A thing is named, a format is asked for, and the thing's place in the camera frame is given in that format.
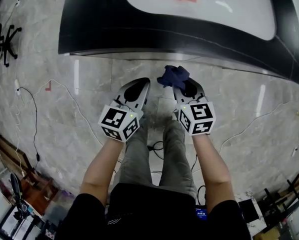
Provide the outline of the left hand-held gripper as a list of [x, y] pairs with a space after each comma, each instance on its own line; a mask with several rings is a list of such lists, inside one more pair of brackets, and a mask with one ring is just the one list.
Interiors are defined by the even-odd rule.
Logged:
[[147, 77], [134, 79], [123, 85], [114, 99], [117, 103], [126, 105], [123, 109], [104, 106], [98, 124], [107, 137], [126, 143], [139, 129], [150, 86], [151, 82]]

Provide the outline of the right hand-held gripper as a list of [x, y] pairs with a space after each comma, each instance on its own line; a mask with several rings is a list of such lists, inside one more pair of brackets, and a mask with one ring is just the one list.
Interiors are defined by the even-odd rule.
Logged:
[[177, 86], [173, 87], [174, 99], [178, 106], [178, 121], [190, 136], [209, 135], [216, 122], [216, 113], [212, 102], [207, 102], [204, 89], [194, 79], [189, 82], [196, 88], [196, 94], [192, 97], [198, 103], [189, 103], [190, 97], [183, 94], [183, 90]]

